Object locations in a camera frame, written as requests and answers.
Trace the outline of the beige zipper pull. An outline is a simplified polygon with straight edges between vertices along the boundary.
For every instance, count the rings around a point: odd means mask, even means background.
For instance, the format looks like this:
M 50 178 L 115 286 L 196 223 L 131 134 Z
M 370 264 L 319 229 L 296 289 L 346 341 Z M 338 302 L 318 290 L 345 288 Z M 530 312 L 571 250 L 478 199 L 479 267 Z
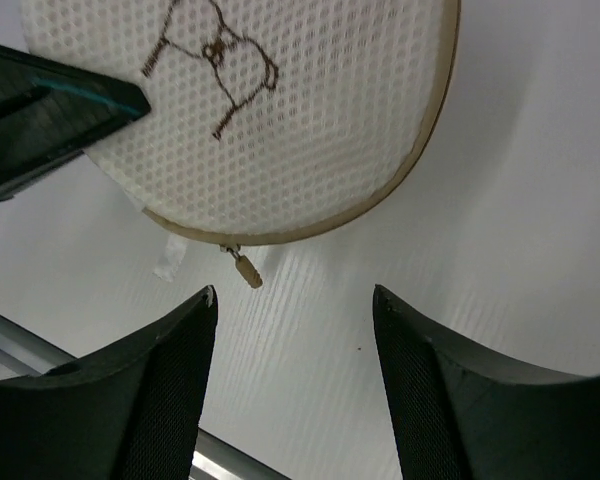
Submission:
M 252 289 L 258 289 L 263 285 L 260 273 L 253 263 L 240 252 L 239 245 L 221 245 L 220 250 L 233 258 L 237 272 Z

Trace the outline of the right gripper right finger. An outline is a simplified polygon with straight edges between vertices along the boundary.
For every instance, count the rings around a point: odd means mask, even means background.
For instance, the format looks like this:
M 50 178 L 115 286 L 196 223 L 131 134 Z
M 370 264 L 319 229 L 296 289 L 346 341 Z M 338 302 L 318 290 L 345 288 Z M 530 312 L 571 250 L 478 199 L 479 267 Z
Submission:
M 492 350 L 384 286 L 373 327 L 406 479 L 600 479 L 600 375 Z

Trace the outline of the round mesh laundry bag glasses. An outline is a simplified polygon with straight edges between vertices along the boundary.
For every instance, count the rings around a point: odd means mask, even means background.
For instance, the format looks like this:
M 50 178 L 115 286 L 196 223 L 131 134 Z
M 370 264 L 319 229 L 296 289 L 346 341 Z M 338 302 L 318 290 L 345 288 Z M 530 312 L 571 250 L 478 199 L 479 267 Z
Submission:
M 344 225 L 420 158 L 457 1 L 25 1 L 31 53 L 126 80 L 150 113 L 86 151 L 146 214 L 216 245 Z

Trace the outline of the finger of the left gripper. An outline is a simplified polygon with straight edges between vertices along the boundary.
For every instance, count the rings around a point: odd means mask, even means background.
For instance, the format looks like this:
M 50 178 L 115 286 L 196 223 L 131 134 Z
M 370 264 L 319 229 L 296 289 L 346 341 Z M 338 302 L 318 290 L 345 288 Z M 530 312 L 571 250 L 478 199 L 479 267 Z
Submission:
M 132 83 L 0 45 L 0 202 L 150 111 Z

